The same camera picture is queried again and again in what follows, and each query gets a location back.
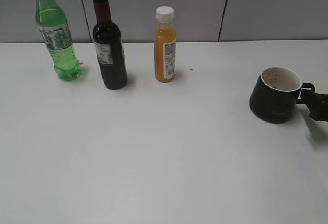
white table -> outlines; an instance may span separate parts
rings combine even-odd
[[[328,124],[248,106],[271,66],[328,93],[328,41],[178,43],[167,84],[127,43],[118,91],[75,48],[86,74],[63,82],[43,44],[0,44],[1,224],[328,223]]]

mug handle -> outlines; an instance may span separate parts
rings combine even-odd
[[[314,85],[312,83],[309,83],[309,82],[304,82],[301,89],[304,89],[304,88],[309,88],[311,92],[315,92],[316,91],[316,88],[314,87]],[[302,98],[299,98],[297,99],[296,103],[298,105],[304,105],[305,104],[305,101],[302,99]]]

wine bottle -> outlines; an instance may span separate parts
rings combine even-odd
[[[97,24],[93,28],[93,41],[107,88],[120,89],[127,83],[127,72],[121,40],[121,31],[113,23],[108,0],[93,0]]]

small glass bottle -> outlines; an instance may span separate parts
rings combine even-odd
[[[170,82],[175,74],[176,31],[172,27],[174,10],[168,6],[158,7],[158,29],[154,35],[155,76],[160,82]]]

gray wall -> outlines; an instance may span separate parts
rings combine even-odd
[[[327,39],[328,0],[228,0],[220,40]]]
[[[75,42],[90,42],[92,0],[57,0]],[[179,41],[327,39],[328,0],[110,0],[125,42],[150,42],[158,6],[172,6]],[[35,0],[0,0],[0,43],[41,42]]]
[[[56,0],[65,11],[75,42],[90,41],[81,0]],[[35,0],[0,0],[0,42],[40,42]]]
[[[92,0],[83,0],[90,30],[96,24]],[[109,0],[113,21],[125,42],[151,42],[159,6],[175,10],[179,41],[217,41],[225,0]]]

